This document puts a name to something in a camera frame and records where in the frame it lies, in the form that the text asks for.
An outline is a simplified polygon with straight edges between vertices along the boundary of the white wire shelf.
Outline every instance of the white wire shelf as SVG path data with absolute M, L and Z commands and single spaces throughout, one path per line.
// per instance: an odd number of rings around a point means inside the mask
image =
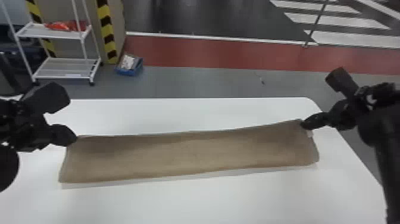
M 36 79 L 91 79 L 101 59 L 51 58 L 48 57 L 33 74 Z
M 46 28 L 43 24 L 29 22 L 16 35 L 20 38 L 48 38 L 48 39 L 75 39 L 83 40 L 92 30 L 92 26 L 87 26 L 84 32 L 59 31 Z

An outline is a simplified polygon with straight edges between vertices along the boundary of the gray wall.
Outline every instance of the gray wall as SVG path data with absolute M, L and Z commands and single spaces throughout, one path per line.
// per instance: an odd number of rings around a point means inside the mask
M 28 21 L 28 14 L 25 5 L 25 0 L 3 0 L 7 7 L 11 21 L 16 25 L 25 25 Z M 7 24 L 4 13 L 0 10 L 0 24 Z

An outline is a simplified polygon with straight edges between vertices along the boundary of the blue bin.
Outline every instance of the blue bin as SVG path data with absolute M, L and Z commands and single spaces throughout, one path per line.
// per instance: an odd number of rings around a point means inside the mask
M 143 69 L 143 58 L 135 58 L 135 60 L 137 60 L 137 62 L 135 63 L 135 67 L 133 69 L 122 69 L 116 66 L 114 70 L 123 76 L 137 76 Z

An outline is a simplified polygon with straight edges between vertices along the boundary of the white table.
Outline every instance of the white table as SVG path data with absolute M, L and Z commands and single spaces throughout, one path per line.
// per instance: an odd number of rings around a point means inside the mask
M 216 130 L 304 119 L 307 98 L 74 100 L 50 123 L 79 135 Z M 310 167 L 247 170 L 63 189 L 64 149 L 21 154 L 17 179 L 0 193 L 0 223 L 384 223 L 382 188 L 340 134 L 314 132 Z

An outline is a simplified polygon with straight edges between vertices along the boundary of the metal pole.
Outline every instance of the metal pole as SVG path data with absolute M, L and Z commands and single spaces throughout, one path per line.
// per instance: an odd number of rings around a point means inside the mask
M 13 23 L 11 22 L 10 15 L 8 15 L 7 9 L 6 9 L 5 4 L 4 4 L 4 1 L 0 0 L 0 3 L 1 3 L 1 8 L 3 10 L 5 19 L 7 20 L 7 23 L 10 26 L 10 30 L 12 32 L 12 35 L 14 36 L 14 40 L 17 43 L 18 49 L 20 50 L 20 54 L 22 56 L 22 60 L 25 63 L 26 69 L 28 70 L 28 73 L 30 75 L 30 78 L 31 78 L 32 82 L 35 82 L 36 79 L 33 77 L 32 69 L 30 68 L 28 60 L 26 59 L 26 55 L 25 55 L 24 49 L 22 48 L 22 45 L 20 43 L 20 39 L 15 34 L 15 29 L 14 29 Z
M 317 19 L 315 20 L 314 25 L 312 26 L 312 29 L 310 30 L 310 33 L 308 34 L 307 40 L 305 41 L 305 43 L 303 44 L 303 47 L 308 47 L 308 43 L 311 40 L 311 36 L 313 35 L 314 31 L 316 30 L 317 26 L 318 26 L 318 22 L 320 21 L 320 18 L 322 16 L 322 14 L 325 11 L 326 5 L 329 3 L 329 0 L 325 0 L 324 4 L 321 7 L 320 12 L 318 13 Z
M 85 40 L 82 38 L 82 29 L 81 29 L 80 23 L 79 23 L 78 11 L 76 10 L 76 2 L 75 2 L 75 0 L 71 0 L 71 3 L 72 3 L 72 8 L 74 10 L 76 26 L 78 27 L 79 39 L 80 39 L 80 44 L 82 47 L 83 57 L 85 58 L 87 76 L 90 77 L 90 68 L 89 68 L 90 66 L 88 63 L 88 54 L 86 53 Z
M 88 25 L 92 26 L 92 22 L 90 21 L 89 12 L 88 12 L 88 6 L 86 5 L 86 1 L 82 0 L 82 4 L 83 4 L 83 9 L 85 10 L 87 23 L 88 23 Z M 99 46 L 97 45 L 97 40 L 96 40 L 96 36 L 95 36 L 95 31 L 93 30 L 93 26 L 92 26 L 91 33 L 92 33 L 93 41 L 95 43 L 97 57 L 99 58 L 100 57 L 100 51 L 99 51 Z

